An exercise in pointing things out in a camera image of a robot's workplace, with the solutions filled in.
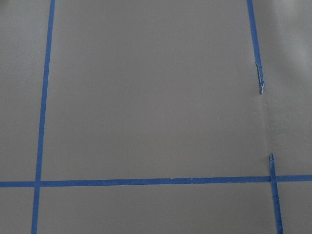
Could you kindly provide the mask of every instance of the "horizontal blue line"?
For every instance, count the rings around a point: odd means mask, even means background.
[[[35,186],[34,181],[6,181],[0,182],[0,188],[32,188]]]
[[[41,181],[40,187],[70,186],[118,186],[118,185],[157,185],[157,184],[225,184],[225,183],[265,183],[269,176],[205,177],[205,178],[158,178],[158,179],[96,179],[96,180],[51,180]],[[277,182],[312,181],[312,175],[280,175]],[[34,187],[34,181],[0,182],[0,188]]]

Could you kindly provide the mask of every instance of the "concrete floor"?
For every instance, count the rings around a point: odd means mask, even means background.
[[[311,175],[312,2],[56,0],[41,180]],[[0,0],[0,181],[35,181],[49,0]],[[279,183],[284,231],[312,182]],[[0,188],[31,233],[34,188]],[[41,188],[38,234],[272,234],[269,183]]]

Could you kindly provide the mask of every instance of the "floor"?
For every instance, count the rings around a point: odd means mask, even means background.
[[[0,0],[0,233],[311,232],[311,10]]]

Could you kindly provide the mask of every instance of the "vertical blue line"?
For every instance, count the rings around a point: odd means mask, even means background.
[[[270,176],[271,176],[271,189],[272,189],[277,234],[283,234],[282,215],[281,215],[281,208],[279,204],[278,188],[277,188],[277,181],[276,181],[276,175],[275,175],[274,155],[270,155]]]
[[[259,43],[258,43],[257,28],[255,24],[255,17],[254,17],[253,0],[247,0],[247,7],[248,7],[248,14],[249,14],[250,30],[251,30],[252,39],[253,39],[254,59],[255,59],[255,64],[257,66],[260,93],[262,94],[264,90],[264,79],[263,79],[260,49],[259,49]]]
[[[31,233],[32,234],[37,233],[37,226],[38,226],[38,211],[39,211],[40,182],[41,182],[41,168],[42,168],[45,109],[46,109],[47,92],[48,92],[48,79],[49,79],[51,44],[52,44],[54,6],[55,6],[55,0],[51,0],[50,12],[49,12],[49,22],[48,22],[47,44],[46,44],[46,50],[45,50],[42,94],[41,94],[42,96],[41,96],[40,123],[39,123],[39,136],[38,136],[38,149],[37,149],[37,165],[36,165],[36,177],[35,177],[35,189],[34,189],[33,218],[32,218],[32,226],[31,226]]]

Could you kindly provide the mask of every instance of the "gray surface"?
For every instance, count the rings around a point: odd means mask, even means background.
[[[278,188],[285,233],[311,233],[312,182],[279,183]]]
[[[268,175],[246,1],[57,1],[42,179]]]
[[[268,149],[279,175],[312,174],[312,1],[255,0]]]
[[[30,233],[33,195],[33,188],[0,189],[1,234]]]
[[[35,178],[48,11],[0,1],[0,181]]]
[[[272,234],[269,183],[42,188],[38,234]]]

